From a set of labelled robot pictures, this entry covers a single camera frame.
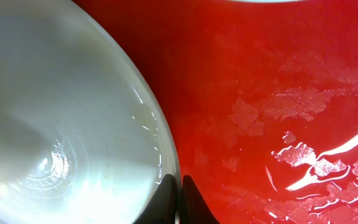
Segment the white plate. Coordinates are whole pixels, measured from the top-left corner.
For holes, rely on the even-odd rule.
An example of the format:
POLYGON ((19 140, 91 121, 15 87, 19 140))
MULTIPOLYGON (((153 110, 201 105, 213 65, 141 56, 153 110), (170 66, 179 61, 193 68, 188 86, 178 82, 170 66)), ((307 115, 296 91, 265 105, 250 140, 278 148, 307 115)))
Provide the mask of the white plate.
POLYGON ((72 1, 0 1, 0 223, 134 223, 171 174, 167 121, 72 1))

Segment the red plastic tray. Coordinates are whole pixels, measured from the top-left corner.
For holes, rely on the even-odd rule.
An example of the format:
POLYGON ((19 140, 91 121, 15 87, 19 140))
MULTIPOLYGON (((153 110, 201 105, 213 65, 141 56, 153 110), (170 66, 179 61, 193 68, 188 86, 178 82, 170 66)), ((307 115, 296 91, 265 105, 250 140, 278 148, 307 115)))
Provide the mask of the red plastic tray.
POLYGON ((358 1, 80 1, 219 223, 358 223, 358 1))

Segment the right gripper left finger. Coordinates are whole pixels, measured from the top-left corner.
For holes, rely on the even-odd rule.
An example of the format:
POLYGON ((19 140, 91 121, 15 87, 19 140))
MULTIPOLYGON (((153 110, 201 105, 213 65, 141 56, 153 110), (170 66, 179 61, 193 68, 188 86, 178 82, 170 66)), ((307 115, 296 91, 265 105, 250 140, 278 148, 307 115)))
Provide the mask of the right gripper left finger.
POLYGON ((174 224, 176 212, 177 182, 167 174, 134 224, 174 224))

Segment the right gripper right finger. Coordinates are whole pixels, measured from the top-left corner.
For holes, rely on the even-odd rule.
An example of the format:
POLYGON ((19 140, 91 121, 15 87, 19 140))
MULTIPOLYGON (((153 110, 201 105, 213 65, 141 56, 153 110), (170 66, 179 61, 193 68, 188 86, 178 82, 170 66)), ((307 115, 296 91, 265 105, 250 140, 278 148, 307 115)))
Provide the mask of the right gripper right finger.
POLYGON ((183 176, 181 224, 219 224, 189 175, 183 176))

